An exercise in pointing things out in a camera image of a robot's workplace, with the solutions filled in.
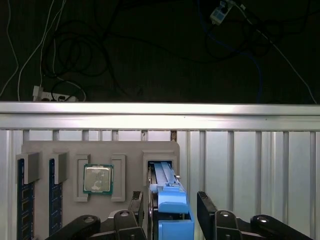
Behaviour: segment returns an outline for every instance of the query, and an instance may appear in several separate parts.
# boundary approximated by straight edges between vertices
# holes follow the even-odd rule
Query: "aluminum rail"
[[[315,105],[0,102],[0,114],[165,114],[320,116]]]

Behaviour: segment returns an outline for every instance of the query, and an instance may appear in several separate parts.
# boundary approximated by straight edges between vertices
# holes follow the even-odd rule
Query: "dark background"
[[[61,7],[56,0],[51,20]],[[97,0],[97,19],[107,26],[118,1]],[[305,0],[243,0],[244,5],[262,20],[284,20],[303,16]],[[9,29],[20,67],[40,43],[51,0],[10,0],[12,19]],[[311,11],[320,8],[319,0],[312,0]],[[227,19],[243,20],[233,8]],[[97,31],[93,0],[67,0],[61,23],[82,20]],[[15,60],[6,35],[8,3],[0,0],[0,89],[15,69]],[[289,25],[289,30],[298,30],[300,23]],[[70,26],[81,31],[81,26]],[[204,33],[192,0],[151,4],[128,10],[117,15],[111,31],[151,41],[179,56],[195,60],[210,60],[204,46]],[[231,46],[243,40],[241,25],[222,23],[213,30],[216,38]],[[304,32],[284,37],[277,46],[309,84],[315,99],[320,102],[319,87],[320,14],[310,16]],[[211,41],[210,48],[217,55],[228,50]],[[66,73],[63,78],[81,84],[87,92],[88,101],[99,102],[204,102],[204,103],[256,103],[259,90],[259,75],[254,63],[239,55],[219,63],[201,64],[181,59],[165,50],[125,38],[110,36],[104,42],[114,68],[117,82],[129,96],[113,91],[108,72],[98,77],[86,77],[78,73]],[[93,68],[103,68],[101,55],[93,57]],[[307,88],[274,49],[257,58],[263,75],[263,92],[260,103],[312,104]],[[6,88],[1,101],[17,101],[18,73]],[[44,77],[44,91],[50,92],[58,80]],[[21,75],[20,98],[31,101],[33,86],[40,84],[40,50],[34,55]],[[71,95],[77,89],[70,84],[61,84],[55,92]],[[82,99],[81,92],[76,93]]]

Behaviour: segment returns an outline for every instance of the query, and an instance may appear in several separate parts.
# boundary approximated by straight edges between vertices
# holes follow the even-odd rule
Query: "cpu processor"
[[[83,193],[110,195],[113,188],[113,165],[85,164]]]

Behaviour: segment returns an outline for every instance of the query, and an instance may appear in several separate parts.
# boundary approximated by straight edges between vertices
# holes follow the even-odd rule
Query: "black clamp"
[[[197,219],[206,240],[312,240],[268,215],[253,216],[249,223],[231,211],[218,210],[203,191],[197,193]]]
[[[46,240],[147,240],[142,222],[143,193],[133,192],[128,210],[121,210],[101,222],[97,216],[83,215]]]

